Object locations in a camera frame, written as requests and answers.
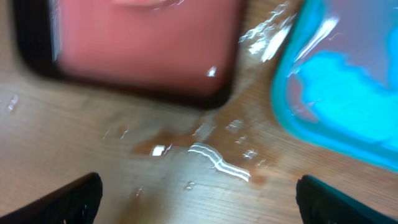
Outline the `pink sponge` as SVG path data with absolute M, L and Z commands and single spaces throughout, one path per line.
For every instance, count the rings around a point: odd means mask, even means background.
M 114 0 L 113 2 L 116 4 L 133 7 L 152 7 L 160 6 L 168 1 L 169 0 Z

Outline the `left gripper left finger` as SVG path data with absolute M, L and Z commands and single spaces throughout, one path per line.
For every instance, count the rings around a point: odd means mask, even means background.
M 56 191 L 1 217 L 1 224 L 93 224 L 103 196 L 96 172 L 80 177 Z

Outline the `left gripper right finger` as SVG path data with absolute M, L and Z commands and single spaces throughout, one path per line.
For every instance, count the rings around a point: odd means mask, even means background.
M 397 224 L 311 175 L 298 180 L 296 202 L 304 224 Z

